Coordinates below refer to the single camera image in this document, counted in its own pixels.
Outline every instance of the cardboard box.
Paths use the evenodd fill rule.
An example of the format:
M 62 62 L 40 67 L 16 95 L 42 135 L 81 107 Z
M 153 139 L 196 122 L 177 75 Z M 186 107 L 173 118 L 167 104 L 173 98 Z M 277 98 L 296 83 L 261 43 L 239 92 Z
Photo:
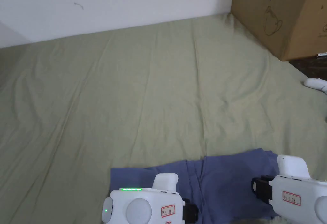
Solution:
M 327 52 L 327 0 L 233 0 L 232 14 L 282 61 Z

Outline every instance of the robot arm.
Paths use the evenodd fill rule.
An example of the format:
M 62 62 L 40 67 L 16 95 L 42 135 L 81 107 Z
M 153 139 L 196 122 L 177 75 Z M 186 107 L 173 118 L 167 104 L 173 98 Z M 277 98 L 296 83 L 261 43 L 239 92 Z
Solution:
M 188 224 L 197 221 L 199 209 L 176 192 L 178 176 L 157 174 L 152 188 L 120 188 L 103 204 L 106 224 Z
M 327 224 L 327 182 L 311 179 L 299 157 L 277 157 L 280 174 L 252 179 L 257 198 L 296 224 Z

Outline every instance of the green bedsheet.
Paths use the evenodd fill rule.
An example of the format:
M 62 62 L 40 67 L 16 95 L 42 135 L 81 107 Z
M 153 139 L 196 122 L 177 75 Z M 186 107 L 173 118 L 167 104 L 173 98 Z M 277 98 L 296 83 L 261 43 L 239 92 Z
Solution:
M 230 14 L 4 48 L 0 70 L 0 223 L 100 223 L 111 167 L 257 147 L 327 179 L 327 96 Z

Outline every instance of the white controller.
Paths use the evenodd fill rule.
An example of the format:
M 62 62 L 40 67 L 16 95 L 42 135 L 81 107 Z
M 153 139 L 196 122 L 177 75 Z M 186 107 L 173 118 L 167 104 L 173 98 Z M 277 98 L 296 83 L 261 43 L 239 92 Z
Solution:
M 316 90 L 321 90 L 327 94 L 327 81 L 319 78 L 308 78 L 304 85 Z

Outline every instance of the dark floor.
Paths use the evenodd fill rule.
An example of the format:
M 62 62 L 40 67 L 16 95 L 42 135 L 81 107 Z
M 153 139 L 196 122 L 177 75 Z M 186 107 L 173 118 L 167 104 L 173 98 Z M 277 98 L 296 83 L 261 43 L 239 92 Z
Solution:
M 308 78 L 321 78 L 327 80 L 327 56 L 291 60 L 289 63 L 295 66 Z

